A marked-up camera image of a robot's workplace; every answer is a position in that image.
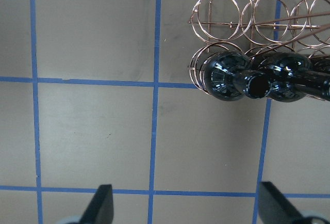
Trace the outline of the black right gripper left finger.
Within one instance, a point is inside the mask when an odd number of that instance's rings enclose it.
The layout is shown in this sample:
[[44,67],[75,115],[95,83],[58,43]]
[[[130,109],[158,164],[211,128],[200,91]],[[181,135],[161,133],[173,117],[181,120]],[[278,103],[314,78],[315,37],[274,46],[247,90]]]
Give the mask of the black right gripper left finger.
[[112,223],[114,204],[112,185],[100,185],[84,211],[79,223]]

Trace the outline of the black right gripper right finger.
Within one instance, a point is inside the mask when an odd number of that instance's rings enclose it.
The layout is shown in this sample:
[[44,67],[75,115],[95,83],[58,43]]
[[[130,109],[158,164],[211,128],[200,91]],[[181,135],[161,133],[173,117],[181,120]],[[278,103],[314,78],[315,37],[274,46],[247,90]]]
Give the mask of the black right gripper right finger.
[[303,215],[269,181],[259,183],[258,215],[265,224],[306,222]]

